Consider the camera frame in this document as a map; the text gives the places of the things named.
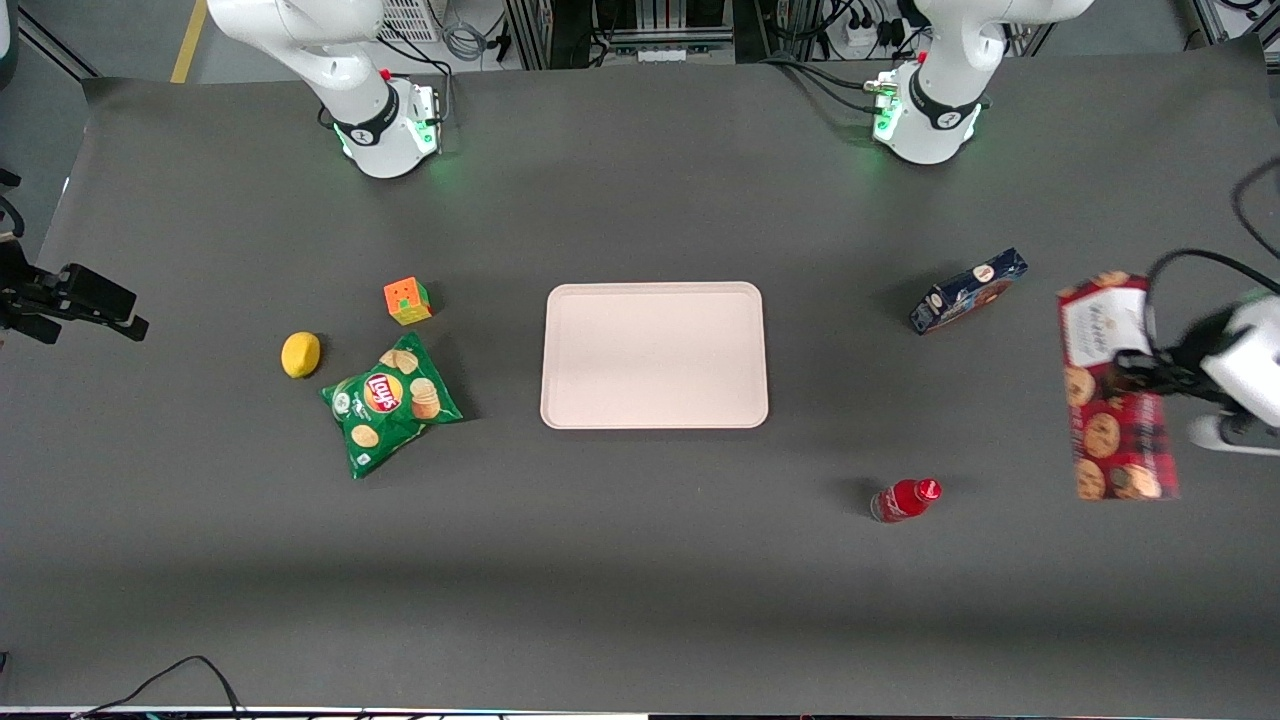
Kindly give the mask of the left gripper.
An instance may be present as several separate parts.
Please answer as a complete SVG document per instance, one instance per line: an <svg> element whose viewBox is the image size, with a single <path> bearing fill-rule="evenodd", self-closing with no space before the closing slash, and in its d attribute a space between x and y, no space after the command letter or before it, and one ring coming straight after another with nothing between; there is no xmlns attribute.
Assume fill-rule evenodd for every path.
<svg viewBox="0 0 1280 720"><path fill-rule="evenodd" d="M1213 383L1243 410L1279 427L1279 297L1221 307L1161 352L1124 348L1114 356L1114 396L1210 398Z"/></svg>

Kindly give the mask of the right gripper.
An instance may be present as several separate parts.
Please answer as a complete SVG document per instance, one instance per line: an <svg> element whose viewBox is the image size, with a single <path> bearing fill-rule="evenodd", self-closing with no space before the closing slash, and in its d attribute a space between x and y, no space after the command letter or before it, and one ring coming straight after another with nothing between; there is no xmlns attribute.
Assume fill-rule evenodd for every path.
<svg viewBox="0 0 1280 720"><path fill-rule="evenodd" d="M134 316L136 293L81 264L51 273L32 265L18 240L1 242L3 329L54 345L61 325L52 319L61 305L79 319L95 319L133 342L142 342L150 324Z"/></svg>

